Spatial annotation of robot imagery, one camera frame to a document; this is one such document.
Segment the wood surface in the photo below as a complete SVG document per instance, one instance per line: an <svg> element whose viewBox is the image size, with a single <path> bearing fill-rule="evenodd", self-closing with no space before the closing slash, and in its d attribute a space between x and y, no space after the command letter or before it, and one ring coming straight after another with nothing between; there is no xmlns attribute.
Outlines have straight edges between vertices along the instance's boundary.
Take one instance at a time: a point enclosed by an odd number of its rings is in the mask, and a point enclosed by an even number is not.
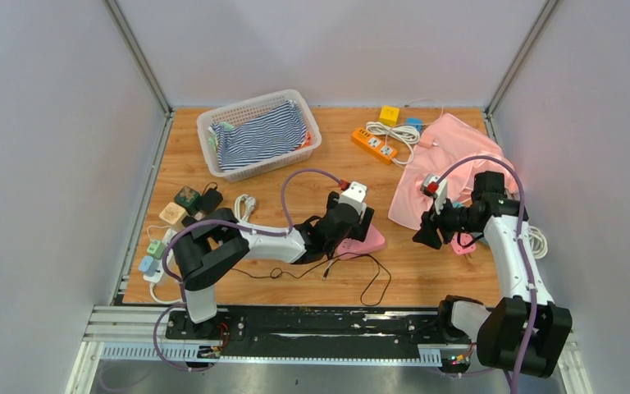
<svg viewBox="0 0 630 394"><path fill-rule="evenodd" d="M173 200L182 186L202 191L215 181L223 194L222 207L233 207L235 198L243 193L253 195L258 207L249 221L267 226L284 227L286 220L281 211L280 191L283 180L293 171L315 167L336 176L359 181L368 186L366 201L373 207L373 224L387 239L387 247L374 255L392 274L390 287L381 305L437 306L447 295L467 296L494 305L500 299L496 269L488 247L477 243L471 258L457 256L450 247L433 250L412 242L414 231L387 218L387 212L403 169L392 164L386 166L350 141L356 127L376 120L379 108L312 108L322 133L322 145L304 162L271 171L244 181L229 183L212 176L204 162L197 136L197 117L207 108L182 108L176 112L165 154L158 173L150 206L135 253L134 267L126 288L124 302L152 303L148 283L137 270L148 247L145 229L149 225L162 225L160 211ZM480 131L486 132L482 113L477 108L451 108L447 112ZM428 123L440 115L433 108L402 108L399 119L417 117ZM406 148L392 141L406 159ZM327 194L337 190L329 178L318 174L300 174L290 183L286 200L295 222L325 212ZM151 229L154 238L161 238L165 230ZM255 276L266 276L273 268L282 268L298 276L310 267L289 265L277 261L245 260L236 268ZM243 273L231 271L216 286L218 304L242 305L360 305L359 297L376 274L377 266L366 258L336 263L326 281L322 274L326 264L314 269L299 280L283 276L278 279L253 279ZM380 274L364 296L367 304L375 303L387 282ZM167 280L156 288L162 300L179 297L178 286Z"/></svg>

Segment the black and white striped fabric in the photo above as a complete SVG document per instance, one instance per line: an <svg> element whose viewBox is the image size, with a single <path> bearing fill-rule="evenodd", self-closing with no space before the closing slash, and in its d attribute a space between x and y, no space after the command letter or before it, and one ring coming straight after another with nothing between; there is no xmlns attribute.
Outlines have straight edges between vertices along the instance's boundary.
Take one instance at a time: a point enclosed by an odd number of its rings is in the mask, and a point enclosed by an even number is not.
<svg viewBox="0 0 630 394"><path fill-rule="evenodd" d="M227 130L214 123L218 165L223 171L293 152L306 136L303 114L296 103L286 102L260 117Z"/></svg>

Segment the blue cube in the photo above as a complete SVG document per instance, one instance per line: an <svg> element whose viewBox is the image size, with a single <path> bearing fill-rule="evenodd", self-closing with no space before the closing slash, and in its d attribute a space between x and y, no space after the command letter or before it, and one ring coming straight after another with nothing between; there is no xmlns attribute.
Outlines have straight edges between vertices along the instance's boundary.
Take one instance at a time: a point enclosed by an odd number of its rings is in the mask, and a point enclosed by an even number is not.
<svg viewBox="0 0 630 394"><path fill-rule="evenodd" d="M139 263L139 271L146 275L153 275L154 273L156 273L157 269L158 260L154 259L151 256L144 256L144 258L141 259L141 263Z"/></svg>
<svg viewBox="0 0 630 394"><path fill-rule="evenodd" d="M423 121L421 119L417 119L416 117L408 117L407 121L404 123L406 125L414 126L419 132L422 132Z"/></svg>

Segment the orange object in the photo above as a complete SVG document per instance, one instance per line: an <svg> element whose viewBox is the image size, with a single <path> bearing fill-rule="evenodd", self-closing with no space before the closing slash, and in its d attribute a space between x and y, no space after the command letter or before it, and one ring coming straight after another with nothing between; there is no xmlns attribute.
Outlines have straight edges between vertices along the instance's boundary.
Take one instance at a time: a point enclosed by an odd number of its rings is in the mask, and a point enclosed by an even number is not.
<svg viewBox="0 0 630 394"><path fill-rule="evenodd" d="M397 149L386 145L383 140L362 127L354 130L354 133L351 135L351 142L388 165L392 163L392 159L397 156Z"/></svg>

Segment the white plastic basket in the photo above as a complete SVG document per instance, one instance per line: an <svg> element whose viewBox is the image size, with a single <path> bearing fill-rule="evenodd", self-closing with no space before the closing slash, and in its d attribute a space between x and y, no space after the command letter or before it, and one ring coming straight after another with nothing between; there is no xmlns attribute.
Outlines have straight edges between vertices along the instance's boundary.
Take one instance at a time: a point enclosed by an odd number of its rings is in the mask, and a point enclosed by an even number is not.
<svg viewBox="0 0 630 394"><path fill-rule="evenodd" d="M213 147L209 144L208 139L211 136L208 128L213 123L221 121L227 121L231 125L237 127L243 123L264 115L279 105L293 100L300 107L300 111L303 114L303 121L307 128L307 132L310 134L310 145L295 150L293 152L276 156L275 158L269 158L262 160L259 163L249 164L242 168L236 168L235 170L223 171L218 165L218 159ZM256 98L251 98L240 103L227 105L225 107L216 108L211 111L207 111L197 118L197 133L199 134L199 143L202 145L202 152L204 154L204 160L208 165L208 170L214 176L225 179L229 182L241 181L251 176L256 176L275 170L277 168L285 167L293 163L302 162L313 154L313 150L320 146L322 143L322 137L320 136L320 129L315 123L313 113L310 112L308 104L305 103L303 96L298 91L293 89L282 90L272 94L265 94Z"/></svg>

